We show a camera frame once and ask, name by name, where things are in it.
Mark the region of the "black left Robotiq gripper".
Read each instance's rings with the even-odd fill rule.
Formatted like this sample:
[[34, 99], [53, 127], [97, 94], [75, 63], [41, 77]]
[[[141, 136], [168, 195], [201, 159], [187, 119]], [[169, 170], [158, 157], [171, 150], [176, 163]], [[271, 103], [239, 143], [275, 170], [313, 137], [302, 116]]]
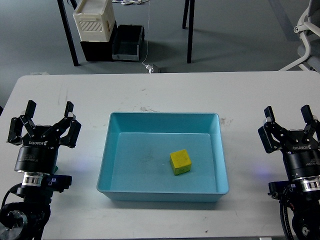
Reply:
[[[29, 100], [24, 114], [11, 119], [7, 142], [22, 145], [14, 167], [16, 172], [53, 175], [57, 170], [59, 146], [74, 148], [82, 125], [73, 114], [74, 104], [67, 101], [64, 117], [59, 122], [53, 126], [35, 126], [32, 118], [36, 106]], [[22, 135], [23, 127], [27, 131], [25, 135]]]

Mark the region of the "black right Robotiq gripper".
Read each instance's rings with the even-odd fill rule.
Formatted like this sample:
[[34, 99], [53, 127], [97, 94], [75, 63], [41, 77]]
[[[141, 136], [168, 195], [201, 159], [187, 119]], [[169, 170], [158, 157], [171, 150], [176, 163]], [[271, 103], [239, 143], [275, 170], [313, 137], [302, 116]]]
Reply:
[[265, 121], [258, 129], [267, 154], [280, 150], [287, 177], [297, 181], [320, 175], [320, 121], [314, 117], [308, 104], [301, 109], [306, 126], [304, 130], [288, 130], [275, 121], [271, 106], [264, 109]]

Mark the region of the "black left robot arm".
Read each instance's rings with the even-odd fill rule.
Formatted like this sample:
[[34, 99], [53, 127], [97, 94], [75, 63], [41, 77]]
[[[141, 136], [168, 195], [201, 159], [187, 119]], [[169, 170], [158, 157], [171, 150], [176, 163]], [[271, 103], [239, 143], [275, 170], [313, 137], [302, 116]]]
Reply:
[[2, 240], [40, 240], [50, 219], [53, 194], [72, 184], [70, 175], [56, 172], [59, 147], [74, 148], [81, 130], [73, 114], [74, 105], [68, 101], [63, 118], [54, 125], [34, 124], [36, 105], [29, 100], [25, 112], [10, 122], [7, 142], [20, 146], [14, 170], [23, 173], [23, 180], [2, 200]]

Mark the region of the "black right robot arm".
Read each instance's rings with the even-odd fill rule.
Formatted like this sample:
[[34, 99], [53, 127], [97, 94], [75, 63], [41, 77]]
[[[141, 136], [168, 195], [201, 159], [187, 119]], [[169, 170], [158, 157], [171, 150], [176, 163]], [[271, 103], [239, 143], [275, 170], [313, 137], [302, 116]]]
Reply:
[[279, 202], [281, 226], [287, 240], [320, 238], [320, 121], [309, 105], [301, 108], [303, 129], [287, 130], [276, 123], [271, 106], [258, 129], [266, 153], [281, 151], [287, 181], [268, 184], [268, 195]]

